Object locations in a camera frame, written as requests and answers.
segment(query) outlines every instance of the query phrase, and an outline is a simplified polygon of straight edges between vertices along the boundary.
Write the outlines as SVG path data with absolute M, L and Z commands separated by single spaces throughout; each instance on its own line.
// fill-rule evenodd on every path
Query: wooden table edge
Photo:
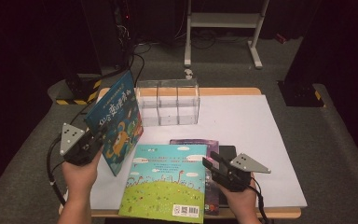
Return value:
M 301 216 L 301 208 L 299 207 L 282 207 L 282 208 L 265 208 L 266 215 L 270 219 L 295 219 Z M 106 210 L 106 209 L 92 209 L 91 215 L 93 217 L 120 217 L 120 218 L 132 218 L 123 217 L 118 214 L 118 210 Z M 257 216 L 262 217 L 260 212 L 257 211 Z M 205 216 L 206 219 L 219 219 L 219 218 L 235 218 L 234 214 L 229 208 L 220 208 L 219 216 Z
M 103 88 L 100 90 L 99 96 L 103 96 L 109 88 Z M 175 88 L 165 88 L 162 93 L 168 95 L 176 94 Z M 199 88 L 200 96 L 203 95 L 261 95 L 261 90 L 255 87 L 211 87 L 211 88 Z M 184 91 L 179 91 L 179 95 L 194 94 L 194 90 L 189 88 Z M 156 89 L 148 88 L 142 90 L 142 95 L 154 96 L 156 95 Z

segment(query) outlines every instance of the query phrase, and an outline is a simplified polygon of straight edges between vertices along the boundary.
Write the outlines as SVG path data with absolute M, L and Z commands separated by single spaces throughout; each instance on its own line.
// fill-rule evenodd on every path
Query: white paper sheet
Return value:
M 265 207 L 306 207 L 307 202 L 272 117 L 265 95 L 201 96 L 199 123 L 145 127 L 138 144 L 169 144 L 170 139 L 204 138 L 231 145 L 267 166 L 271 174 L 255 173 Z M 104 158 L 91 192 L 92 209 L 118 209 L 133 152 L 114 177 Z

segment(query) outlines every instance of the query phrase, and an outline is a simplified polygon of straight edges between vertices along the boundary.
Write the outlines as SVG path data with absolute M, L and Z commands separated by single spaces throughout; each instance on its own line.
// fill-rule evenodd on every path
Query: barcode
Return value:
M 174 204 L 172 215 L 175 217 L 199 217 L 200 208 L 198 206 Z

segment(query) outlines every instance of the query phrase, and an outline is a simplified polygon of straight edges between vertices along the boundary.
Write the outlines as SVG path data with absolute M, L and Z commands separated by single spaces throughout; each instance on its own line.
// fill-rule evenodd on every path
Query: clear acrylic box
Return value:
M 200 94 L 195 78 L 138 81 L 136 98 L 145 127 L 198 123 Z

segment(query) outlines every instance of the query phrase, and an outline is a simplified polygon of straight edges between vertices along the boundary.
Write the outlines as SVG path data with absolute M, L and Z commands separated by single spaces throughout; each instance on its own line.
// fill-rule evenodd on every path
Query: blue book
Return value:
M 118 214 L 203 223 L 206 145 L 138 145 Z
M 117 175 L 144 132 L 130 71 L 97 102 L 85 121 L 93 134 L 105 125 L 103 156 L 113 175 Z

